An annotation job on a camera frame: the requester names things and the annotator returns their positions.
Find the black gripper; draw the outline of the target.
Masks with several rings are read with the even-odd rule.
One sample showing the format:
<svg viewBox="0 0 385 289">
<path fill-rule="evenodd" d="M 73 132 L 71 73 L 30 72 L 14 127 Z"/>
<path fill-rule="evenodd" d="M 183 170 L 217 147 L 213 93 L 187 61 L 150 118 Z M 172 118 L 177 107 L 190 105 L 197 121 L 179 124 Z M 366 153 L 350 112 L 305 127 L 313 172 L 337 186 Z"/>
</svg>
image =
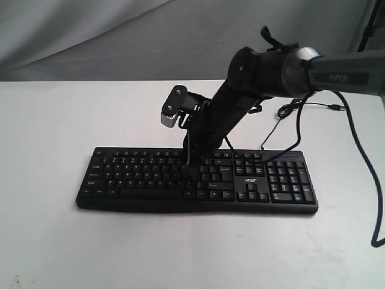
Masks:
<svg viewBox="0 0 385 289">
<path fill-rule="evenodd" d="M 200 157 L 207 157 L 217 150 L 228 133 L 263 100 L 262 94 L 255 89 L 234 88 L 228 81 L 223 82 L 213 98 L 187 121 L 188 136 L 180 157 L 184 174 L 195 177 Z"/>
</svg>

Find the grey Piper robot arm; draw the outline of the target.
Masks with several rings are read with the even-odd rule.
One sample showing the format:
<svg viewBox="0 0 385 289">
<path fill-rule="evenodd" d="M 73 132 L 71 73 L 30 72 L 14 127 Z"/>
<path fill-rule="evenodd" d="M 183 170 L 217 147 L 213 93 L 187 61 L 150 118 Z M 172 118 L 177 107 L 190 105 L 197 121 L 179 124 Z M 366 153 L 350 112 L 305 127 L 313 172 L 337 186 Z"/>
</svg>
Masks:
<svg viewBox="0 0 385 289">
<path fill-rule="evenodd" d="M 322 90 L 384 96 L 384 51 L 322 56 L 298 43 L 280 43 L 266 26 L 260 33 L 272 47 L 262 53 L 240 49 L 216 94 L 192 115 L 183 141 L 185 173 L 195 175 L 240 120 L 266 99 L 304 99 Z"/>
</svg>

